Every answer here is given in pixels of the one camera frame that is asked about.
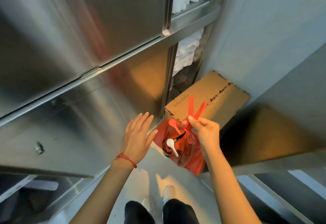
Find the red plastic bag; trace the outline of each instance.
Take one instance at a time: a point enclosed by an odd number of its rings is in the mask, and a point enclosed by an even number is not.
[[[207,103],[204,102],[194,115],[194,98],[190,96],[188,115],[198,119],[206,105]],[[158,133],[154,138],[154,143],[163,150],[166,157],[173,160],[179,167],[184,167],[193,174],[198,175],[205,166],[205,160],[202,156],[198,137],[191,132],[191,129],[192,126],[188,121],[185,126],[181,126],[181,122],[176,119],[164,120],[157,127]],[[170,138],[174,140],[174,148],[179,157],[176,157],[173,150],[166,144]]]

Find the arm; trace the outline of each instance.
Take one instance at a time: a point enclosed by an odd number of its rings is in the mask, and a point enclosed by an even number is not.
[[[121,153],[128,156],[135,164],[138,164],[144,158],[157,133],[157,130],[153,131],[146,139],[147,131],[152,121],[153,115],[148,118],[148,113],[144,115],[139,114],[126,127]],[[113,160],[100,183],[71,220],[70,224],[106,224],[112,208],[133,168],[131,162],[124,158]]]
[[[208,119],[188,120],[198,134],[223,224],[261,224],[242,192],[232,168],[219,146],[219,125]]]

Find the left hand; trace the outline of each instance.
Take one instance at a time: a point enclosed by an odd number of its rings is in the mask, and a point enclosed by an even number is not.
[[[158,130],[152,131],[146,139],[149,126],[151,125],[154,116],[149,116],[146,112],[142,113],[131,120],[124,132],[124,137],[121,145],[121,152],[123,155],[128,156],[135,164],[138,164],[147,153],[151,142],[153,141]]]

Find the cabinet door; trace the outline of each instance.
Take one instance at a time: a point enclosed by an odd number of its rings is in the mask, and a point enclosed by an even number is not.
[[[2,170],[77,177],[103,172],[120,152],[131,119],[148,111],[154,115],[150,129],[159,123],[167,61],[168,50],[137,54],[3,125]]]
[[[0,0],[0,117],[161,35],[165,0]]]

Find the white plastic spoon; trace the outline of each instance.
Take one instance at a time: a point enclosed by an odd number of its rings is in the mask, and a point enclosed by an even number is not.
[[[178,152],[175,150],[175,148],[174,148],[174,141],[173,141],[173,139],[168,139],[167,141],[166,141],[166,145],[169,147],[169,148],[171,148],[172,150],[173,150],[173,152],[174,152],[174,154],[175,154],[175,156],[176,157],[179,157],[179,154],[178,154]]]

